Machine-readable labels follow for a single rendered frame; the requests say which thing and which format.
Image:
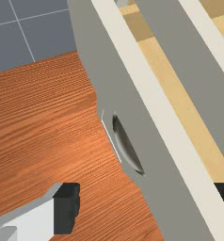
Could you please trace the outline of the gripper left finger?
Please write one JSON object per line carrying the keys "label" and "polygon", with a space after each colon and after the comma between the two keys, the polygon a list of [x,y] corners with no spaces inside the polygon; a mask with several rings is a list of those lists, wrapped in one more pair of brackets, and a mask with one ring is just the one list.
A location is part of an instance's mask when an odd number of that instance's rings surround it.
{"label": "gripper left finger", "polygon": [[0,216],[0,241],[50,241],[71,234],[80,209],[80,184],[56,183],[41,198]]}

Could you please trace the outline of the pale grey cabinet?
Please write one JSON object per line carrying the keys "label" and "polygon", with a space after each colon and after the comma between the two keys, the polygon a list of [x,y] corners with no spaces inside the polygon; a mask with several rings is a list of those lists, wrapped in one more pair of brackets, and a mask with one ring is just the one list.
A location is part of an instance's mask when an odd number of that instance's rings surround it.
{"label": "pale grey cabinet", "polygon": [[224,38],[207,0],[68,0],[97,112],[165,241],[224,241]]}

